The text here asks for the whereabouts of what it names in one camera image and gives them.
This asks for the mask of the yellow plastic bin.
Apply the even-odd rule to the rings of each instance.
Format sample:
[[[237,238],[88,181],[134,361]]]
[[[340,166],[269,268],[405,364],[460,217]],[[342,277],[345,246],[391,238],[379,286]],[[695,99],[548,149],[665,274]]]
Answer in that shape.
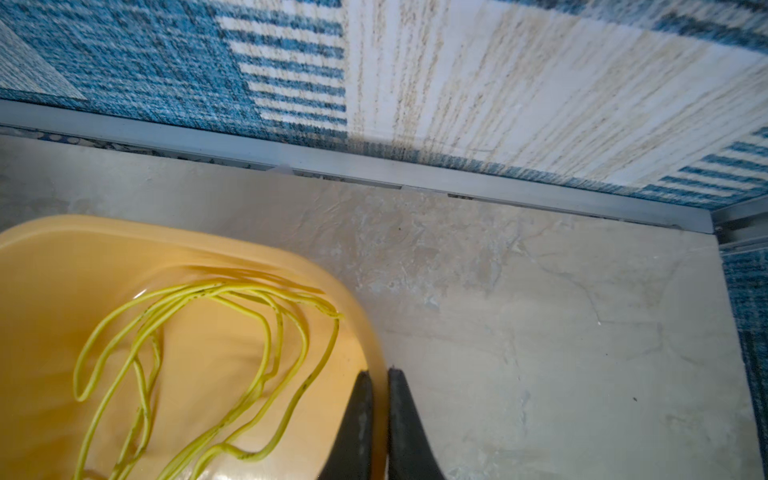
[[[77,215],[1,236],[5,479],[318,479],[361,371],[381,479],[379,342],[316,264]]]

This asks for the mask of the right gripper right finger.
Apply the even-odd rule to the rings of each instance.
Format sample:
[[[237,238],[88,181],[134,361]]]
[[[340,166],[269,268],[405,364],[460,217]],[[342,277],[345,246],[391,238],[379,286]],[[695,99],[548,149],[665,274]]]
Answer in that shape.
[[[406,376],[390,368],[388,478],[445,480],[430,448]]]

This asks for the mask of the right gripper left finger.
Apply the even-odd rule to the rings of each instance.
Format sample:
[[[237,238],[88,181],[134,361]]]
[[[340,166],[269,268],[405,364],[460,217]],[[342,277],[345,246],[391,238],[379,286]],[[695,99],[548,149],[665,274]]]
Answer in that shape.
[[[368,480],[372,471],[373,384],[361,371],[319,480]]]

